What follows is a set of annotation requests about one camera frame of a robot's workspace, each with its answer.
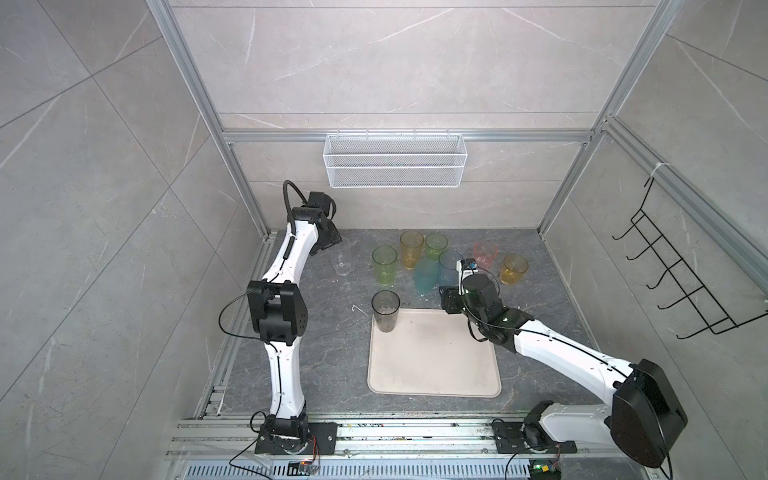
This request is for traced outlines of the beige plastic tray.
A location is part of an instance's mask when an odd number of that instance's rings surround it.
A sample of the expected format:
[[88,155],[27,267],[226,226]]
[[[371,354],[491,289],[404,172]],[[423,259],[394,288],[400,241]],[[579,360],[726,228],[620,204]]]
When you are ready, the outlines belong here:
[[371,328],[367,384],[385,395],[495,398],[502,390],[494,345],[475,341],[467,319],[401,309],[395,328]]

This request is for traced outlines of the dark grey tumbler glass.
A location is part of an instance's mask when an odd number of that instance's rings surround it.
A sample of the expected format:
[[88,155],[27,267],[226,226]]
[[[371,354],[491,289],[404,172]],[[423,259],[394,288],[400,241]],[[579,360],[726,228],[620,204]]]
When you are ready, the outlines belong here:
[[373,295],[371,299],[373,318],[380,331],[389,333],[395,329],[400,304],[400,298],[394,291],[381,290]]

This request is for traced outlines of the tall amber tumbler glass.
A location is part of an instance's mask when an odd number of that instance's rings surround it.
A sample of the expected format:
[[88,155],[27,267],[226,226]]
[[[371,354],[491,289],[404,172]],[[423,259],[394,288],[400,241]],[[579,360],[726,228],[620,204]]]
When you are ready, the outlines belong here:
[[401,260],[403,266],[413,270],[421,259],[425,237],[416,230],[408,230],[400,236]]

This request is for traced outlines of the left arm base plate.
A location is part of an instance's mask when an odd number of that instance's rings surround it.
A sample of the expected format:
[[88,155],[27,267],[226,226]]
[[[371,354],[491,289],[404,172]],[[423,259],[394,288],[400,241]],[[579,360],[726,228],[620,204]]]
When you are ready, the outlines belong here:
[[278,419],[260,428],[256,454],[332,455],[339,425],[333,422],[296,423]]

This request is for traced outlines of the small green glass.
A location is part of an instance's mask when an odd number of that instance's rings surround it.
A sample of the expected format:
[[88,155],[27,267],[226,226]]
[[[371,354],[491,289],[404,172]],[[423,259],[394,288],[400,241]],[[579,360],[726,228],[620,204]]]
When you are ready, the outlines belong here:
[[425,238],[425,256],[427,259],[438,261],[448,246],[449,239],[443,233],[432,232]]

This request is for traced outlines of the teal textured cup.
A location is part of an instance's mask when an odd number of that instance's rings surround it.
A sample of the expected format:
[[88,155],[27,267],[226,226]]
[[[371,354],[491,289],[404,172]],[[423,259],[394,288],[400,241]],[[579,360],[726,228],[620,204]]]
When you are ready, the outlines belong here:
[[429,258],[421,259],[413,270],[413,280],[416,291],[420,295],[427,295],[433,290],[438,281],[439,264]]

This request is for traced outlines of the aluminium mounting rail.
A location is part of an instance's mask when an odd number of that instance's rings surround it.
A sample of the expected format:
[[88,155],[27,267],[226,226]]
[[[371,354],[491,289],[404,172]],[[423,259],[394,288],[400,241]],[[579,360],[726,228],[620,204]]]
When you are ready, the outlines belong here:
[[[335,452],[322,456],[460,456],[499,454],[492,436],[493,419],[533,424],[520,415],[462,414],[447,416],[407,416],[375,414],[328,416],[316,415],[310,423],[333,422],[339,425]],[[259,418],[184,420],[171,432],[166,449],[168,457],[230,458],[242,451],[256,454],[261,428]],[[571,435],[582,457],[619,457],[623,452],[605,439]]]

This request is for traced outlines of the tall green tumbler glass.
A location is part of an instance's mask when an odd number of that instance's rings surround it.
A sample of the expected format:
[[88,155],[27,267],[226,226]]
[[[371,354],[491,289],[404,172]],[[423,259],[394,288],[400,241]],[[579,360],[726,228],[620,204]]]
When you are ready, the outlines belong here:
[[372,252],[373,272],[376,281],[384,286],[394,284],[396,276],[397,251],[389,246],[378,246]]

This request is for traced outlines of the clear tumbler glass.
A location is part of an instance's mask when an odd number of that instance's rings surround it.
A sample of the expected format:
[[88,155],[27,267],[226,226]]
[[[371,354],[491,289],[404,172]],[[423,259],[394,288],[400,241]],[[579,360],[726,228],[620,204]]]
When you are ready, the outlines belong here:
[[335,273],[346,277],[354,270],[353,256],[348,242],[341,242],[332,248],[331,265]]

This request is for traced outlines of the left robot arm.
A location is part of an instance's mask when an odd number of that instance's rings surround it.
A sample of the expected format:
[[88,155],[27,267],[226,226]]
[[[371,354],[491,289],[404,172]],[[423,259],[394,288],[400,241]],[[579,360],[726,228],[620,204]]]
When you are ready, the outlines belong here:
[[308,309],[299,281],[310,256],[341,242],[332,218],[335,201],[312,191],[297,207],[284,201],[287,231],[276,257],[259,280],[247,287],[251,322],[269,359],[270,433],[305,441],[306,400],[300,382],[299,349],[308,323]]

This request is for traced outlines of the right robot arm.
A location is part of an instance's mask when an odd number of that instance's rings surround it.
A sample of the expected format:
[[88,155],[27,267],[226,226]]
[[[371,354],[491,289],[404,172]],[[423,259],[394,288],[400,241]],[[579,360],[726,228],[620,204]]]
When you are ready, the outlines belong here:
[[598,398],[594,405],[537,404],[520,425],[525,449],[544,453],[586,442],[613,445],[644,467],[671,464],[671,448],[688,418],[659,365],[603,354],[505,306],[485,274],[465,271],[458,285],[439,292],[443,310],[463,314],[475,340],[536,360]]

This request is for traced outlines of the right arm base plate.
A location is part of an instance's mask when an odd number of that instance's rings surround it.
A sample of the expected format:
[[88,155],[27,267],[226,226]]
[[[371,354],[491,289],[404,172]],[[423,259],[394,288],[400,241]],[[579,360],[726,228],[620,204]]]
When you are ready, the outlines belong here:
[[499,454],[575,454],[573,441],[556,442],[537,425],[493,419],[492,436]]

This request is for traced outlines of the short yellow glass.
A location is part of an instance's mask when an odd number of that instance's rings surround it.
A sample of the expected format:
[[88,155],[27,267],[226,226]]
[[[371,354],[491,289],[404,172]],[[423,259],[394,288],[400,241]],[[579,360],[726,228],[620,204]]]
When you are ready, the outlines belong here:
[[500,280],[506,285],[513,285],[523,278],[528,269],[528,260],[522,255],[506,255],[500,269]]

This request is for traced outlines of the pink glass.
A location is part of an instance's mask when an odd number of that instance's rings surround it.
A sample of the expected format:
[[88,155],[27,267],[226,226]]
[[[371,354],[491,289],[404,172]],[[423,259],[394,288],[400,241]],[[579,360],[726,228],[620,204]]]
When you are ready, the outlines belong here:
[[475,259],[477,266],[485,270],[492,268],[492,264],[497,256],[498,247],[493,242],[480,240],[473,246],[472,257]]

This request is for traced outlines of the blue tumbler glass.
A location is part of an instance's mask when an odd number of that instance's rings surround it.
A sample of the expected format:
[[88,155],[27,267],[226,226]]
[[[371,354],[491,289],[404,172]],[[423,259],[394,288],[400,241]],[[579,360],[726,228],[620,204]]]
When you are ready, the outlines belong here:
[[459,270],[457,264],[463,259],[463,255],[455,250],[445,250],[438,258],[438,286],[457,286],[459,282]]

